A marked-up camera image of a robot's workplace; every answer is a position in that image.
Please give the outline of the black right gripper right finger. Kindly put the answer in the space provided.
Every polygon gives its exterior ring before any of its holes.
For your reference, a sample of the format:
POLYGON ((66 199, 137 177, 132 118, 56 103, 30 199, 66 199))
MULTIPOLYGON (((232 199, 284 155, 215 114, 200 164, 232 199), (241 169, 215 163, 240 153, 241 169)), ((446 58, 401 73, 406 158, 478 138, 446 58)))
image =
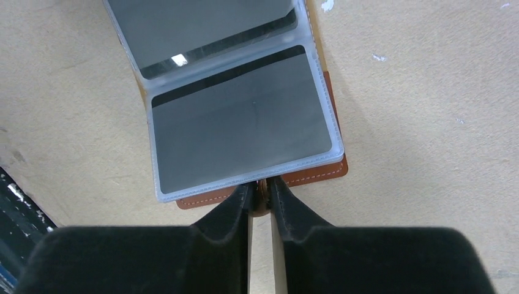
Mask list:
POLYGON ((494 293, 478 254, 446 227, 338 227, 269 178, 277 293, 494 293))

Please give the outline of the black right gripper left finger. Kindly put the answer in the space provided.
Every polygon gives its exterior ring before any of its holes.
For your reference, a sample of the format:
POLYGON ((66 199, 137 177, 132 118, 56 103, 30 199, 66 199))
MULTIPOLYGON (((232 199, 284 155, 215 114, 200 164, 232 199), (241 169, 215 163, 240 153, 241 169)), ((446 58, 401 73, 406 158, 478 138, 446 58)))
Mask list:
POLYGON ((63 227, 32 252, 16 293, 248 293, 255 185, 188 226, 63 227))

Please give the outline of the brown leather card holder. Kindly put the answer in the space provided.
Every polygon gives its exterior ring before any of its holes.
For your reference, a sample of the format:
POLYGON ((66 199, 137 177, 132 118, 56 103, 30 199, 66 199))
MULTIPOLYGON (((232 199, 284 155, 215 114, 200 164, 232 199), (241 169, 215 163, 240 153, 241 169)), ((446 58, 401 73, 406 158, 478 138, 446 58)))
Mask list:
POLYGON ((348 164, 309 1, 105 1, 146 112, 156 199, 182 209, 348 164))

